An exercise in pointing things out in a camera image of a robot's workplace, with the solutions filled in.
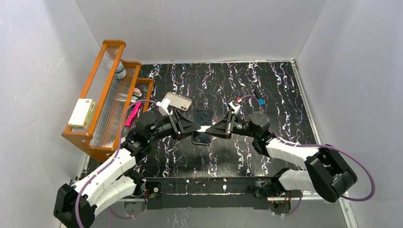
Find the black phone case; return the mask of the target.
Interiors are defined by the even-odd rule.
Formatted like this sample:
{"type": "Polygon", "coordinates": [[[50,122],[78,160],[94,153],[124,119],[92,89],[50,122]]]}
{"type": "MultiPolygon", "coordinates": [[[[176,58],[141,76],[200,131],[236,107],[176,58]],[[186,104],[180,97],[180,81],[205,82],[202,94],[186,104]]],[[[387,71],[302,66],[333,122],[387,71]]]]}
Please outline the black phone case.
{"type": "Polygon", "coordinates": [[[192,133],[192,143],[195,145],[210,145],[211,135],[206,133],[206,129],[212,125],[213,112],[210,109],[198,108],[194,112],[193,122],[201,128],[192,133]]]}

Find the beige phone case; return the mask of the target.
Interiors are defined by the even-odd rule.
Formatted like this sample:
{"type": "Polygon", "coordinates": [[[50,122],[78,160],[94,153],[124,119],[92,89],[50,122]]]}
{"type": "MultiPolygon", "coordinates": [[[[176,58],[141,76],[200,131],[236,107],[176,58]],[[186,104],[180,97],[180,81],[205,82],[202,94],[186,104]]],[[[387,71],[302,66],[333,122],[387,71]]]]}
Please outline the beige phone case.
{"type": "Polygon", "coordinates": [[[188,111],[192,105],[191,99],[178,95],[178,94],[175,94],[173,92],[168,92],[165,95],[164,99],[168,99],[169,106],[182,110],[184,112],[188,111]]]}

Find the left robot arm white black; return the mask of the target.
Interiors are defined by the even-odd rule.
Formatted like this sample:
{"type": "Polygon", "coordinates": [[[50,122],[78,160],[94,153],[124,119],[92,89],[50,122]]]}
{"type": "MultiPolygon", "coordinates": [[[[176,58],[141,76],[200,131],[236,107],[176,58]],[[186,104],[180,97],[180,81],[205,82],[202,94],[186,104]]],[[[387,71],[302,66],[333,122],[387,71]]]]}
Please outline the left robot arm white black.
{"type": "Polygon", "coordinates": [[[200,125],[183,117],[177,109],[162,117],[154,112],[141,114],[106,162],[84,179],[58,189],[54,217],[67,228],[91,227],[103,210],[141,189],[145,178],[133,168],[150,152],[153,142],[168,136],[181,140],[199,129],[200,125]]]}

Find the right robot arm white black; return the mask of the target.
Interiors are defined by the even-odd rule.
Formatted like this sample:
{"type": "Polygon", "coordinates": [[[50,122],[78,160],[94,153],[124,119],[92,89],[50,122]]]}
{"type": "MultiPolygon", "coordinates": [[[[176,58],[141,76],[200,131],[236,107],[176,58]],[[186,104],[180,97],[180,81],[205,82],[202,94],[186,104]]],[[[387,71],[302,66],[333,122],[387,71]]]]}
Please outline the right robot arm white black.
{"type": "Polygon", "coordinates": [[[277,194],[300,190],[316,192],[328,202],[336,202],[358,180],[340,153],[330,146],[294,144],[276,136],[263,112],[253,112],[248,122],[239,115],[227,113],[205,131],[215,137],[229,139],[233,134],[253,138],[258,154],[281,159],[302,168],[282,169],[271,177],[269,189],[277,194]]]}

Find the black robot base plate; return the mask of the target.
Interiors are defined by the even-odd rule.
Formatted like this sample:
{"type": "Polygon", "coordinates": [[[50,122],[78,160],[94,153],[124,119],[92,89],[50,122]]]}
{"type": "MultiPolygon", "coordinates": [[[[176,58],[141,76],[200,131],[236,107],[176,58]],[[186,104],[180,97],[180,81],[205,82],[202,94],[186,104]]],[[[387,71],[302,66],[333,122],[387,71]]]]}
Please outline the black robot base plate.
{"type": "Polygon", "coordinates": [[[147,178],[123,202],[147,202],[148,209],[253,208],[288,212],[300,191],[279,193],[269,177],[147,178]]]}

